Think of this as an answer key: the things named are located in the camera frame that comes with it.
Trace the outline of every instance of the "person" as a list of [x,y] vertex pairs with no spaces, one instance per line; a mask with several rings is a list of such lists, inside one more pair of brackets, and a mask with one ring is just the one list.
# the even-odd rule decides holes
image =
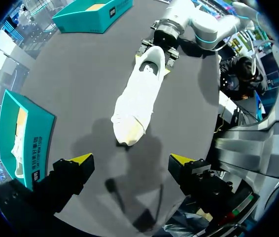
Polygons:
[[258,68],[251,73],[251,59],[234,57],[220,62],[220,89],[232,100],[244,100],[253,96],[254,91],[263,95],[268,88],[267,80]]

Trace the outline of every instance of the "black machine part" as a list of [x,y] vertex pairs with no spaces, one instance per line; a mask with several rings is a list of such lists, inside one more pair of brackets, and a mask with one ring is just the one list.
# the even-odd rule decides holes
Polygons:
[[210,164],[203,159],[182,165],[172,156],[168,167],[183,193],[191,196],[205,213],[211,214],[211,229],[233,223],[243,216],[251,210],[258,196],[245,182],[241,189],[233,193],[233,183],[223,181],[209,168]]
[[73,194],[78,195],[93,173],[93,155],[83,162],[59,160],[42,181],[33,183],[33,191],[17,179],[0,184],[0,210],[11,227],[22,236],[72,233],[93,236],[54,217]]

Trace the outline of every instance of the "robotic arm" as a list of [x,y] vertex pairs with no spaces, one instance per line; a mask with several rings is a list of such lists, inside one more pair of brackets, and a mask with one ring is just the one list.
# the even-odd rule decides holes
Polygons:
[[213,49],[237,31],[254,29],[253,21],[247,17],[227,15],[217,20],[196,8],[191,0],[173,0],[161,19],[155,22],[153,44],[163,48],[174,47],[187,26],[193,28],[196,43],[205,50]]

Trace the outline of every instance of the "cable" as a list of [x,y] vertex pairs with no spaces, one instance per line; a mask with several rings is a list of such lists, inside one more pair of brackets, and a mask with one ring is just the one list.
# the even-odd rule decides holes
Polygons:
[[225,109],[226,109],[226,106],[227,106],[227,103],[228,103],[229,99],[230,99],[230,97],[228,97],[228,99],[227,99],[227,101],[225,103],[225,107],[224,107],[223,112],[222,112],[222,120],[223,120],[222,125],[217,128],[217,130],[214,132],[214,134],[218,133],[219,129],[224,125],[224,118],[223,118],[223,116],[224,116],[224,112],[225,112]]
[[213,51],[213,52],[217,52],[217,51],[220,51],[223,47],[225,47],[228,43],[229,43],[229,41],[230,41],[230,39],[232,38],[232,36],[233,36],[234,34],[232,34],[231,36],[229,36],[229,38],[228,38],[228,40],[226,41],[226,43],[224,43],[223,44],[223,46],[221,46],[221,47],[219,47],[219,48],[217,48],[217,49],[208,49],[209,51]]
[[242,112],[244,113],[244,111],[246,111],[247,113],[244,113],[245,115],[250,115],[251,117],[253,117],[257,122],[259,122],[259,120],[254,116],[252,115],[252,112],[246,110],[243,106],[239,105],[236,101],[234,101],[234,103],[239,107],[241,108]]
[[260,48],[262,45],[264,45],[265,43],[276,43],[276,42],[275,42],[274,40],[271,40],[271,39],[262,41],[262,42],[256,47],[256,49],[255,49],[255,51],[254,51],[251,64],[253,64],[253,61],[254,61],[255,58],[256,58],[256,55],[257,55],[257,53],[258,53],[259,48]]
[[[252,49],[252,52],[254,52],[254,47],[253,47],[253,42],[252,42],[252,39],[250,37],[250,35],[248,34],[247,30],[244,31],[244,33],[247,35],[247,37],[249,38],[250,40],[250,44],[251,44],[251,49]],[[253,61],[251,62],[251,74],[254,76],[256,74],[256,57],[253,58]]]

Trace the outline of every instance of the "white shoe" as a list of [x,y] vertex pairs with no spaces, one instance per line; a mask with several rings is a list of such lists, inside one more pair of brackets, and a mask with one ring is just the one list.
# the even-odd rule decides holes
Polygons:
[[111,118],[119,143],[132,146],[145,134],[165,72],[161,47],[149,48],[136,62]]
[[23,158],[23,133],[15,138],[15,145],[13,146],[11,153],[16,158],[16,170],[15,176],[19,179],[24,178],[23,169],[22,169],[22,158]]

